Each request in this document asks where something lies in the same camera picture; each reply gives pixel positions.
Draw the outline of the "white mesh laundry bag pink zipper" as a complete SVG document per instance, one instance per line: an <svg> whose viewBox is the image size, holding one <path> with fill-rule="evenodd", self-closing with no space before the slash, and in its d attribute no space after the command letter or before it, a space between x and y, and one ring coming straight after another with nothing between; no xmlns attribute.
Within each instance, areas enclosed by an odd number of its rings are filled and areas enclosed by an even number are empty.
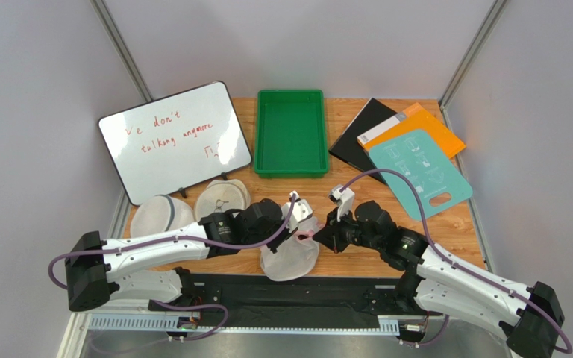
<svg viewBox="0 0 573 358"><path fill-rule="evenodd" d="M313 270L318 260L319 243L313 235L322 224L313 216L298 227L298 231L273 254L266 246L260 248L260 267L273 281L288 281L303 277Z"/></svg>

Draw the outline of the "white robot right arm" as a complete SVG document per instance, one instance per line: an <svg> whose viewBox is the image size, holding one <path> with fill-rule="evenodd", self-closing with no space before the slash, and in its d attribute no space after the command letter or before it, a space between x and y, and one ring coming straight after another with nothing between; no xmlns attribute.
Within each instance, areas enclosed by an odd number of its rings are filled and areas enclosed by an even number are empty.
<svg viewBox="0 0 573 358"><path fill-rule="evenodd" d="M335 252L349 245L377 251L402 276L394 297L410 310L441 313L481 327L521 357L551 357L565 321L556 292L511 281L461 260L426 237L398 226L376 202L342 218L333 210L314 241Z"/></svg>

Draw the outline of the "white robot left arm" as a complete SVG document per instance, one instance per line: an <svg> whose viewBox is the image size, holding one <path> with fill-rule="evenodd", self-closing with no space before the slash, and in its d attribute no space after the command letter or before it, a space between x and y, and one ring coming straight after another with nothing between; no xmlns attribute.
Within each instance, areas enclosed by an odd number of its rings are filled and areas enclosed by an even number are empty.
<svg viewBox="0 0 573 358"><path fill-rule="evenodd" d="M66 254L65 283L72 312L85 312L112 300L144 298L173 302L182 295L182 274L146 270L186 260L206 260L266 246L276 252L313 211L295 193L285 205L263 199L244 210L212 213L185 227L134 239L102 239L85 233Z"/></svg>

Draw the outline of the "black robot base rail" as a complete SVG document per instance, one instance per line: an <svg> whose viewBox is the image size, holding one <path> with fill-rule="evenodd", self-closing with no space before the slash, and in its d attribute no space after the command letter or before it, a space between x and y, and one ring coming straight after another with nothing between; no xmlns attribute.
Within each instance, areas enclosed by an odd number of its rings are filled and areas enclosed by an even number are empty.
<svg viewBox="0 0 573 358"><path fill-rule="evenodd" d="M425 320L427 313L397 296L398 279L385 277L300 277L275 282L260 275L181 272L182 296L176 307L205 305L199 313L207 326L222 320L225 327L376 328L381 315Z"/></svg>

